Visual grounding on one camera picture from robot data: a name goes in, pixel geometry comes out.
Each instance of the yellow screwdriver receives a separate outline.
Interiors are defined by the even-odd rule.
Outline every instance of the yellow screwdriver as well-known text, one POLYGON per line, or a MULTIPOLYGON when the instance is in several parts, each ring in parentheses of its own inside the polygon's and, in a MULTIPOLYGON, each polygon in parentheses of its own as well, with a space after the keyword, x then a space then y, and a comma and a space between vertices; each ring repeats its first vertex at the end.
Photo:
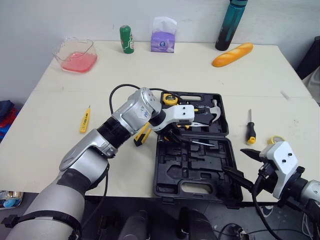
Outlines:
POLYGON ((85 133, 87 131, 89 120, 90 120, 90 105, 88 109, 85 111, 85 114, 82 118, 80 133, 85 133))
POLYGON ((246 130, 246 142, 248 144, 254 144, 256 142, 256 132, 254 129, 254 122, 252 121, 252 111, 249 110, 249 122, 247 124, 247 130, 246 130))

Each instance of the tissue box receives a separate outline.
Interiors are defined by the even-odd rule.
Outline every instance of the tissue box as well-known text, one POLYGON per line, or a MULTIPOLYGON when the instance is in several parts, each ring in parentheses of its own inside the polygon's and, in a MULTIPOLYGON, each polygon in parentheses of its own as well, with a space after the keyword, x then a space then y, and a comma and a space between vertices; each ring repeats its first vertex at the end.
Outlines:
POLYGON ((151 36, 151 52, 173 53, 175 41, 174 34, 163 31, 154 32, 151 36))

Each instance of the water bottle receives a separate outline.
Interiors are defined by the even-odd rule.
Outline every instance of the water bottle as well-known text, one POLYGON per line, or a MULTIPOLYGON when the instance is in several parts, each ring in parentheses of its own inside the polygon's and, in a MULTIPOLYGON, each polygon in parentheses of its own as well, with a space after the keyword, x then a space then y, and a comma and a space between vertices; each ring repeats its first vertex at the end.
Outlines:
POLYGON ((248 0, 230 0, 226 10, 219 37, 215 43, 215 48, 220 51, 228 49, 232 38, 236 32, 242 14, 245 11, 248 0))

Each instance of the green can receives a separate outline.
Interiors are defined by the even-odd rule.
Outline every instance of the green can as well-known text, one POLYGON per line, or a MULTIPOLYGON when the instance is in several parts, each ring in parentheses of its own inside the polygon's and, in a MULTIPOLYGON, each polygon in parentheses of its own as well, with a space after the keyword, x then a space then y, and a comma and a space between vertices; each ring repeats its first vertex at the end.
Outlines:
POLYGON ((131 28, 128 25, 120 27, 120 39, 124 53, 132 54, 134 49, 134 39, 132 38, 131 28))

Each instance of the open toolbox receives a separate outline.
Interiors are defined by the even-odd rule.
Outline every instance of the open toolbox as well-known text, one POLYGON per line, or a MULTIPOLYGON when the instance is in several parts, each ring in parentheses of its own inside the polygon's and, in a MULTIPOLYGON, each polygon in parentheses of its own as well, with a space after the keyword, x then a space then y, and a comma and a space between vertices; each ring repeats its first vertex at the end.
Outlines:
MULTIPOLYGON (((197 108, 220 108, 220 117, 209 126, 180 128, 181 136, 197 143, 174 143, 159 135, 156 146, 153 191, 157 196, 173 199, 203 199, 234 205, 243 199, 241 187, 223 171, 237 168, 222 97, 213 93, 172 92, 183 98, 182 104, 197 108)), ((162 108, 165 105, 161 94, 162 108)), ((208 124, 215 114, 196 113, 194 122, 208 124)))

